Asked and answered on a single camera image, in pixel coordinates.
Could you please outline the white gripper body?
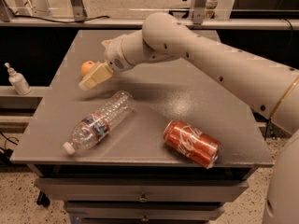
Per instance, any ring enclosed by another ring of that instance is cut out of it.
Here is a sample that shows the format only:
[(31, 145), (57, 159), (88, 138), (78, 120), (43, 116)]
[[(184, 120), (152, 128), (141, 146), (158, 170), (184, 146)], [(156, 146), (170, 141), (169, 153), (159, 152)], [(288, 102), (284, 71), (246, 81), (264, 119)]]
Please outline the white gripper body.
[(131, 35), (120, 35), (111, 40), (104, 47), (105, 62), (117, 73), (132, 69), (135, 64), (129, 60), (129, 51), (133, 50), (135, 39)]

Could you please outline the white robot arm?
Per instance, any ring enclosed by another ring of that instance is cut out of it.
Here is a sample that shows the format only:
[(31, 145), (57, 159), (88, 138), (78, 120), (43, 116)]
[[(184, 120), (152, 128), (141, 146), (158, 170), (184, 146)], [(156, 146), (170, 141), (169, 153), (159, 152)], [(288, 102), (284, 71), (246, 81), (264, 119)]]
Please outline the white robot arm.
[(80, 81), (88, 90), (115, 72), (174, 56), (193, 64), (292, 136), (278, 156), (263, 224), (299, 224), (299, 75), (296, 69), (192, 32), (167, 13), (153, 13), (142, 29), (105, 40), (104, 60)]

